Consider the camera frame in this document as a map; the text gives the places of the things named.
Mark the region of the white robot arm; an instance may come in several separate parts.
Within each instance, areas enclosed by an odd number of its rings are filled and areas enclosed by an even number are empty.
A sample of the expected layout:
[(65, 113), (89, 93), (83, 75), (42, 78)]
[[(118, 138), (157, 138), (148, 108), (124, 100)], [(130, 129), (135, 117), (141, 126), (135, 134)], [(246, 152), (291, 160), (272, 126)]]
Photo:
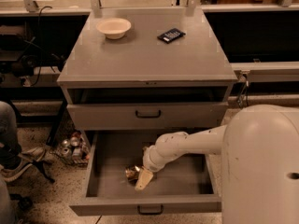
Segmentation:
[(253, 105), (217, 128), (144, 149), (135, 188), (185, 154), (221, 154), (222, 224), (299, 224), (299, 109)]

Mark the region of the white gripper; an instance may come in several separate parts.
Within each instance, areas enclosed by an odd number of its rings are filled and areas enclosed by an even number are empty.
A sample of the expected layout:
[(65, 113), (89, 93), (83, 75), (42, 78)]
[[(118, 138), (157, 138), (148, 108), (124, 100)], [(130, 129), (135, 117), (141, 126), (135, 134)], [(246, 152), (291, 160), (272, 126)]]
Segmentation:
[(135, 184), (135, 190), (143, 190), (153, 178), (153, 173), (157, 173), (165, 167), (164, 158), (157, 152), (155, 146), (144, 146), (143, 166), (139, 171), (138, 179)]

